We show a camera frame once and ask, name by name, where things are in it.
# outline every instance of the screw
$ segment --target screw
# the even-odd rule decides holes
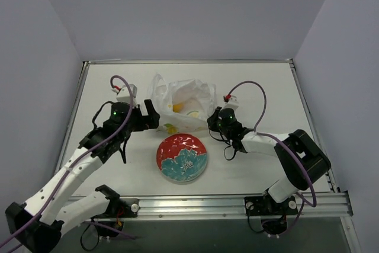
[[[290,201],[290,202],[288,203],[288,206],[290,207],[291,210],[296,209],[296,203],[295,203],[294,201]]]
[[[249,202],[247,202],[246,204],[245,204],[245,207],[247,208],[247,209],[254,209],[254,204],[251,202],[251,201],[249,201]]]
[[[140,206],[138,204],[132,204],[130,206],[130,210],[133,212],[133,213],[136,213],[138,212],[138,210],[140,209]]]

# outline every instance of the plastic bag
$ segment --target plastic bag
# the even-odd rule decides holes
[[[167,83],[156,74],[147,90],[160,115],[159,129],[170,134],[208,129],[207,119],[216,108],[216,86],[198,79]]]

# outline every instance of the wall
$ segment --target wall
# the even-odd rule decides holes
[[[0,7],[3,241],[6,207],[23,202],[53,173],[82,65],[49,0],[0,0]]]
[[[50,0],[82,60],[286,59],[324,0]]]
[[[364,252],[379,250],[378,19],[379,0],[326,0],[295,57]]]

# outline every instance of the plate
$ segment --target plate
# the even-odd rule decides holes
[[[196,179],[207,166],[208,153],[197,137],[177,133],[160,143],[156,163],[161,173],[175,182]]]

